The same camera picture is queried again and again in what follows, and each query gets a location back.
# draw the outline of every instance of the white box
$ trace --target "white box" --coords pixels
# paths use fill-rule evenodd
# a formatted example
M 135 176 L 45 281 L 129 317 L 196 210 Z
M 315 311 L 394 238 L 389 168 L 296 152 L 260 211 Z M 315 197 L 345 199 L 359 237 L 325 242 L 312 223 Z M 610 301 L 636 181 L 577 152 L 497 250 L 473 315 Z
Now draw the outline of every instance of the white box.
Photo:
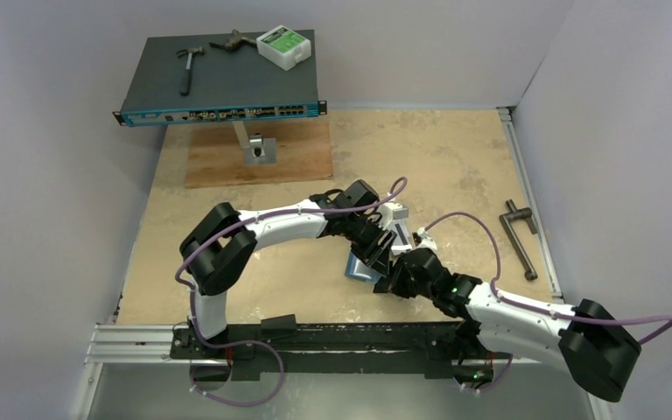
M 256 39 L 259 53 L 284 70 L 311 56 L 311 41 L 283 25 Z

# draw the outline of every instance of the white backdrop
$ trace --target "white backdrop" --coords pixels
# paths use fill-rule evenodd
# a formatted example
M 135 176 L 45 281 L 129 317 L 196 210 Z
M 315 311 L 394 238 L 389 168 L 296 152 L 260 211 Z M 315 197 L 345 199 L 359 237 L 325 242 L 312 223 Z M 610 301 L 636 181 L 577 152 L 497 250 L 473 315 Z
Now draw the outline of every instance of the white backdrop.
M 566 299 L 672 314 L 672 2 L 576 2 L 514 118 Z M 672 418 L 672 330 L 612 408 Z
M 114 308 L 162 132 L 110 111 L 147 37 L 315 28 L 332 105 L 510 105 L 571 2 L 0 1 L 0 418 L 65 417 Z

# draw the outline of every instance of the hammer head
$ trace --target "hammer head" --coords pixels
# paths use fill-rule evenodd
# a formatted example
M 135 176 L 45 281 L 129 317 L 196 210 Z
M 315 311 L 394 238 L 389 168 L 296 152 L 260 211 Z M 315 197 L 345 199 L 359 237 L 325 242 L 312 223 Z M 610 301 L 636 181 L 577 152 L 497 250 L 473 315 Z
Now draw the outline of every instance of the hammer head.
M 186 48 L 184 50 L 178 50 L 176 51 L 176 56 L 177 57 L 184 57 L 188 54 L 191 55 L 205 55 L 205 48 L 198 46 L 197 48 Z

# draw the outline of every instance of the wooden tabletop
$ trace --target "wooden tabletop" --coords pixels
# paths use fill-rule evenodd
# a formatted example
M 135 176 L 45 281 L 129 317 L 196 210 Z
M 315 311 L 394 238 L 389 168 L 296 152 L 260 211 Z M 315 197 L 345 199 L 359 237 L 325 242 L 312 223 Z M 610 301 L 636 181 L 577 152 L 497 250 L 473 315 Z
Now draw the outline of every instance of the wooden tabletop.
M 528 282 L 498 220 L 499 214 L 507 212 L 505 200 L 513 199 L 518 207 L 525 206 L 526 200 L 496 111 L 332 111 L 320 118 L 330 122 L 333 179 L 282 184 L 185 189 L 190 138 L 200 124 L 168 128 L 130 262 L 118 324 L 185 320 L 186 288 L 173 280 L 181 264 L 179 243 L 214 205 L 229 201 L 240 210 L 287 206 L 313 193 L 346 188 L 356 179 L 364 179 L 384 194 L 400 176 L 409 179 L 398 201 L 409 207 L 411 231 L 454 210 L 477 215 L 500 246 L 503 271 L 499 286 L 550 301 L 537 238 L 525 224 L 517 227 L 540 275 Z M 493 276 L 491 243 L 473 221 L 452 218 L 431 234 L 445 267 L 485 281 Z M 256 323 L 288 313 L 295 313 L 298 322 L 447 319 L 425 298 L 375 295 L 371 285 L 344 277 L 348 253 L 349 242 L 338 237 L 291 241 L 256 252 L 228 292 L 228 322 Z

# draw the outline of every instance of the robotic hand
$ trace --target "robotic hand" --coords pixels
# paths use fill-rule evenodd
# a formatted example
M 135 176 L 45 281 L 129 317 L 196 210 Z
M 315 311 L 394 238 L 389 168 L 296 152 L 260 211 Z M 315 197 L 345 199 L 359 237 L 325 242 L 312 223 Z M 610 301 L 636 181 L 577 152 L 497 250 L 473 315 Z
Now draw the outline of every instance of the robotic hand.
M 416 248 L 390 261 L 396 234 L 373 217 L 380 209 L 367 210 L 388 209 L 387 200 L 378 200 L 375 190 L 358 180 L 345 191 L 315 194 L 296 205 L 262 212 L 236 211 L 229 203 L 215 206 L 179 247 L 189 260 L 215 235 L 225 231 L 222 237 L 228 239 L 225 245 L 213 241 L 198 251 L 187 267 L 197 284 L 192 303 L 199 339 L 213 340 L 226 330 L 227 290 L 254 252 L 294 239 L 338 235 L 352 243 L 360 261 L 380 273 L 375 293 L 420 295 L 445 315 L 464 320 L 453 339 L 460 362 L 466 354 L 516 354 L 570 372 L 579 386 L 602 399 L 621 398 L 641 345 L 620 325 L 580 322 L 613 320 L 601 305 L 586 299 L 578 306 L 548 304 L 496 290 L 493 282 L 451 273 L 423 229 L 415 235 L 420 240 Z

